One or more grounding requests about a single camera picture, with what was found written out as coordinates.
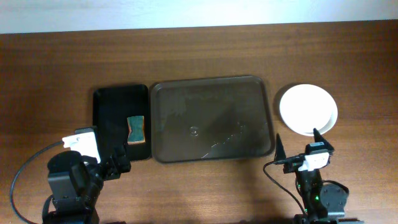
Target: white bowl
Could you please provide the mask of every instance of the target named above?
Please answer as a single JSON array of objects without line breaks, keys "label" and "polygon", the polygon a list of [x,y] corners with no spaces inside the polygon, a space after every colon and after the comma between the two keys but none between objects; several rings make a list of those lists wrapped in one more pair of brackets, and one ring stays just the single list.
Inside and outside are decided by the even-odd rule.
[{"label": "white bowl", "polygon": [[296,133],[313,136],[329,131],[337,121],[337,105],[324,89],[301,84],[288,89],[280,99],[279,112],[286,126]]}]

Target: wooden table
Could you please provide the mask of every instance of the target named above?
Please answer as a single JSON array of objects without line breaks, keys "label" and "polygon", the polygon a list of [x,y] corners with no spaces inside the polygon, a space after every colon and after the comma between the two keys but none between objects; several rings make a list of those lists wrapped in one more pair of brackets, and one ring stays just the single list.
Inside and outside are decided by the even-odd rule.
[{"label": "wooden table", "polygon": [[[325,137],[336,152],[323,178],[350,188],[348,217],[398,220],[398,21],[12,34],[0,41],[2,223],[21,222],[8,196],[16,170],[34,152],[91,124],[94,89],[244,74],[266,82],[270,101],[292,83],[331,93],[339,117]],[[313,139],[288,129],[275,104],[275,131],[287,155],[303,152]],[[35,222],[51,194],[47,161],[63,150],[37,158],[16,184],[16,205]],[[96,209],[101,223],[293,217],[298,206],[262,173],[272,158],[133,162],[131,172],[105,182]],[[283,175],[280,166],[269,172],[295,191],[293,174]]]}]

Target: black tray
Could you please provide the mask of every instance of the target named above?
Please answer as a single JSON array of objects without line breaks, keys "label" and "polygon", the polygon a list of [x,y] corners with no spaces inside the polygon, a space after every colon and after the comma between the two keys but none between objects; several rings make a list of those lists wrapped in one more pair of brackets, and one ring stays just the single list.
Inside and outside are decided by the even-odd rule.
[{"label": "black tray", "polygon": [[262,157],[274,132],[262,80],[183,80],[150,91],[152,155],[161,163]]},{"label": "black tray", "polygon": [[[101,157],[110,156],[115,147],[124,146],[130,161],[150,157],[150,113],[145,85],[100,88],[94,92],[93,125],[98,127]],[[128,145],[127,117],[144,116],[146,142]]]}]

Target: green scouring pad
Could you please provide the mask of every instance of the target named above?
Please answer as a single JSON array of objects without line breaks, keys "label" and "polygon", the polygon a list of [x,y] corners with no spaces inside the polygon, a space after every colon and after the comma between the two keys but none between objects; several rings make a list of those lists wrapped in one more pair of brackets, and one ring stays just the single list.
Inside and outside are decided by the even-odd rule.
[{"label": "green scouring pad", "polygon": [[129,125],[128,144],[140,144],[145,142],[144,116],[132,116],[127,118]]}]

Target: white backdrop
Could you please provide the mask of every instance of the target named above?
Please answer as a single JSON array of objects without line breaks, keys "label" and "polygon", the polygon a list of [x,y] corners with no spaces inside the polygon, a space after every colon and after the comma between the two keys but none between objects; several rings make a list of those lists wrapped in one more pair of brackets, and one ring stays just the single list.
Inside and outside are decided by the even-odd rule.
[{"label": "white backdrop", "polygon": [[398,0],[0,0],[0,33],[397,18]]}]

